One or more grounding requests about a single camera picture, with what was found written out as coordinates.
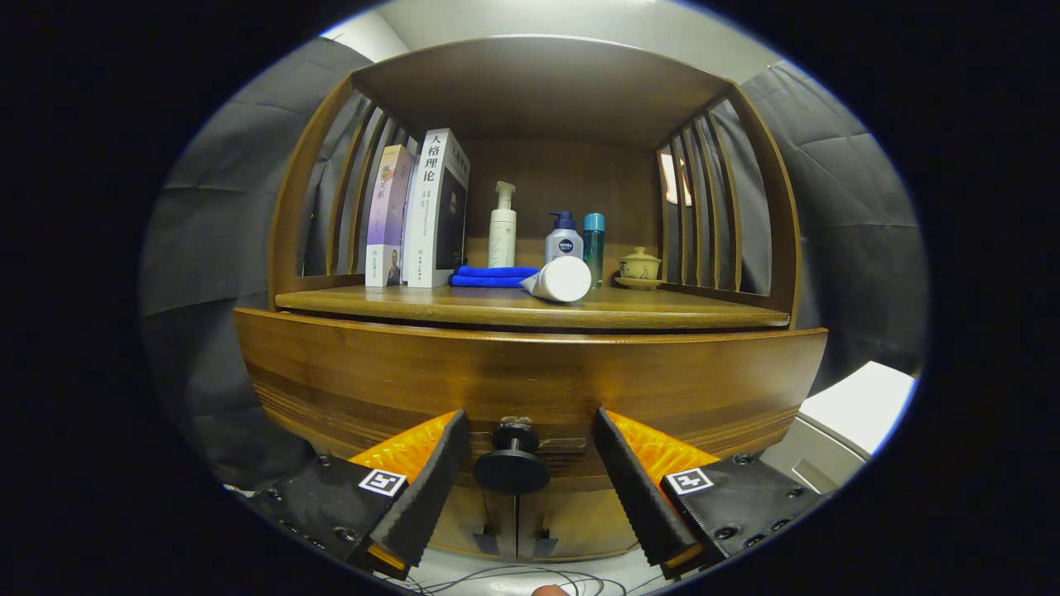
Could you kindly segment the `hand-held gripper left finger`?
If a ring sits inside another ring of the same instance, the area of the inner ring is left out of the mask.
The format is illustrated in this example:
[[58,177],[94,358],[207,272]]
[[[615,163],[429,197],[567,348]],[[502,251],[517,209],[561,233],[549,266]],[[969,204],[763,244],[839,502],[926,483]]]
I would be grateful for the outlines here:
[[421,563],[470,452],[465,411],[447,411],[367,450],[318,456],[248,504],[281,531],[357,569],[405,580]]

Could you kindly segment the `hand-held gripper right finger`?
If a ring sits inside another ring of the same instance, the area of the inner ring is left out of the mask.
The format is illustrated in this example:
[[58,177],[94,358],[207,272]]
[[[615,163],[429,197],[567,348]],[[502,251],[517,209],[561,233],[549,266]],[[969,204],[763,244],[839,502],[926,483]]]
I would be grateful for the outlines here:
[[648,563],[666,579],[749,550],[826,499],[757,455],[719,458],[603,407],[593,439]]

